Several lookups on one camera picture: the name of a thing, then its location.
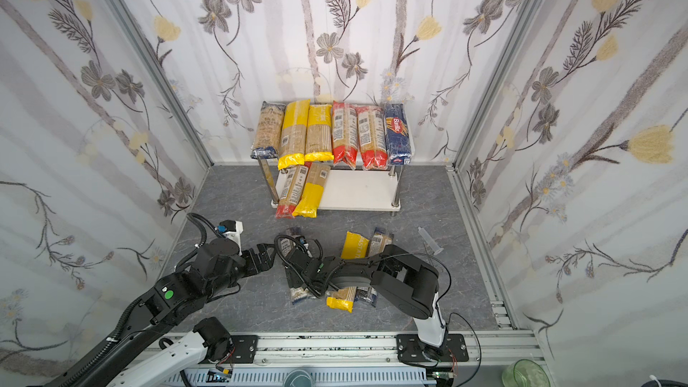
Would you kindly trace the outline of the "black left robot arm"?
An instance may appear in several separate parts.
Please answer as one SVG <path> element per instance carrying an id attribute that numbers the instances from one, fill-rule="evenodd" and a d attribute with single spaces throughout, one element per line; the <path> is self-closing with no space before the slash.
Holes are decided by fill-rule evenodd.
<path id="1" fill-rule="evenodd" d="M 215 238 L 185 256 L 174 272 L 160 278 L 120 315 L 109 335 L 49 386 L 106 386 L 145 349 L 174 327 L 227 297 L 228 288 L 272 268 L 273 245 L 242 250 L 228 238 Z"/>

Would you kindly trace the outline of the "clear blue-end spaghetti pack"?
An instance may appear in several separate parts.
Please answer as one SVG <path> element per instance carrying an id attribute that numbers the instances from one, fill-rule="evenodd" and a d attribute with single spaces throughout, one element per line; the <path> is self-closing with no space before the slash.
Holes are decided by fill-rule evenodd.
<path id="1" fill-rule="evenodd" d="M 309 244 L 306 242 L 306 238 L 303 236 L 302 230 L 300 227 L 292 227 L 289 229 L 286 229 L 284 231 L 285 235 L 292 236 L 292 238 L 295 238 L 301 245 L 306 249 L 306 252 L 308 255 L 311 255 L 310 249 L 309 249 Z M 295 247 L 295 244 L 289 240 L 289 239 L 281 239 L 279 241 L 279 248 L 281 249 L 281 253 L 284 256 L 287 256 L 288 253 Z M 293 272 L 290 267 L 288 267 L 286 264 L 284 265 L 284 270 L 286 273 L 287 277 L 287 283 L 288 286 L 290 287 L 290 301 L 292 305 L 296 305 L 297 303 L 308 300 L 310 298 L 314 298 L 315 296 L 303 285 L 303 282 L 299 279 L 297 274 Z"/>

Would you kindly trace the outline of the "clear spaghetti pack barcode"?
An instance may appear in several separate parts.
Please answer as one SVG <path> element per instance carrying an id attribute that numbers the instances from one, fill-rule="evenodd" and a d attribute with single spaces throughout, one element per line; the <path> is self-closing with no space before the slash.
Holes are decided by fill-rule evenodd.
<path id="1" fill-rule="evenodd" d="M 390 245 L 392 242 L 393 234 L 391 232 L 388 232 L 386 229 L 383 228 L 376 228 L 367 249 L 367 256 L 371 257 L 380 254 L 381 252 L 383 252 L 385 247 L 387 247 L 387 245 Z M 356 302 L 363 302 L 369 304 L 372 307 L 376 307 L 377 299 L 378 293 L 373 287 L 366 286 L 357 288 L 355 296 Z"/>

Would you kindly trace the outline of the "blue Barilla spaghetti pack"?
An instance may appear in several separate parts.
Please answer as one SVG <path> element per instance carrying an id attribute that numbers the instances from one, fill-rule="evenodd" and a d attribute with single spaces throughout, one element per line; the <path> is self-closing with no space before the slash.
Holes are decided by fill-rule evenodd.
<path id="1" fill-rule="evenodd" d="M 383 113 L 389 165 L 410 164 L 412 148 L 404 106 L 399 103 L 387 103 L 383 106 Z"/>

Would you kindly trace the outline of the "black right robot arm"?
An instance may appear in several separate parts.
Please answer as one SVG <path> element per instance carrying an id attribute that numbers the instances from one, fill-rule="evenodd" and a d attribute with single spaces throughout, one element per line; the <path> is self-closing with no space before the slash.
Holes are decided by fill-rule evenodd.
<path id="1" fill-rule="evenodd" d="M 465 340 L 449 333 L 439 306 L 438 270 L 397 245 L 365 258 L 313 257 L 293 236 L 274 238 L 276 254 L 315 297 L 345 288 L 372 288 L 380 297 L 411 317 L 417 331 L 396 336 L 399 362 L 412 367 L 435 368 L 469 361 Z"/>

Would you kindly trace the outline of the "red spaghetti pack with label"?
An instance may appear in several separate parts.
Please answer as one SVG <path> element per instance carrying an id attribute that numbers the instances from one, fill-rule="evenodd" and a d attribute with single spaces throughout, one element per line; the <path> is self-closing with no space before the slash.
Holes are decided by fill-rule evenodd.
<path id="1" fill-rule="evenodd" d="M 333 104 L 333 161 L 335 165 L 355 169 L 358 158 L 358 114 L 354 106 Z"/>

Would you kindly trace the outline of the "yellow-banded whole wheat pack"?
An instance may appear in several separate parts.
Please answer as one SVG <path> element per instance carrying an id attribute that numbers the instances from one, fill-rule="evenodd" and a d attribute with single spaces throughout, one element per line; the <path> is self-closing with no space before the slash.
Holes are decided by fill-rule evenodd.
<path id="1" fill-rule="evenodd" d="M 306 128 L 309 108 L 310 100 L 293 101 L 286 107 L 281 129 L 279 170 L 305 164 Z"/>

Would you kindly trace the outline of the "yellow whole wheat spaghetti pack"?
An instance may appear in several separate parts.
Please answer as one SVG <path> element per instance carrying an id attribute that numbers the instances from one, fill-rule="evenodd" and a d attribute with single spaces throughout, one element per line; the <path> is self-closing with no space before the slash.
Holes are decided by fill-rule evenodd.
<path id="1" fill-rule="evenodd" d="M 295 217 L 316 218 L 322 201 L 331 166 L 322 162 L 313 162 L 308 170 L 304 190 L 293 215 Z"/>

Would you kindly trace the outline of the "yellow bottom spaghetti pack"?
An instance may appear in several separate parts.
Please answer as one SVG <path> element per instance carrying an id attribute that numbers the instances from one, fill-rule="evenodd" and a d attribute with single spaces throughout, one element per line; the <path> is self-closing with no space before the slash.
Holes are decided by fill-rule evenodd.
<path id="1" fill-rule="evenodd" d="M 348 232 L 341 257 L 343 259 L 365 258 L 368 246 L 368 238 L 357 233 Z M 326 297 L 326 305 L 331 309 L 352 313 L 357 291 L 357 287 L 348 287 L 329 292 Z"/>

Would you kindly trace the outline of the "red banded spaghetti pack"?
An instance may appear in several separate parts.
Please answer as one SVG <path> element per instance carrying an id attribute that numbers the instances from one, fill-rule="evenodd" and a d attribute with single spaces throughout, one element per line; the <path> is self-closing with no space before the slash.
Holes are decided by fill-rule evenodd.
<path id="1" fill-rule="evenodd" d="M 298 165 L 288 168 L 286 182 L 279 198 L 276 218 L 293 218 L 294 211 L 300 202 L 309 168 L 306 165 Z"/>

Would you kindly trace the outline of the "dark blue clear spaghetti pack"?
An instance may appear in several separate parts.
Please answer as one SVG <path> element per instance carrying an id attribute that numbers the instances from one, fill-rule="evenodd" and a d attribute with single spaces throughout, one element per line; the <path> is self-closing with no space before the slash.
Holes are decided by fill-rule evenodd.
<path id="1" fill-rule="evenodd" d="M 263 102 L 255 138 L 252 145 L 252 159 L 277 159 L 281 148 L 281 128 L 286 106 Z"/>

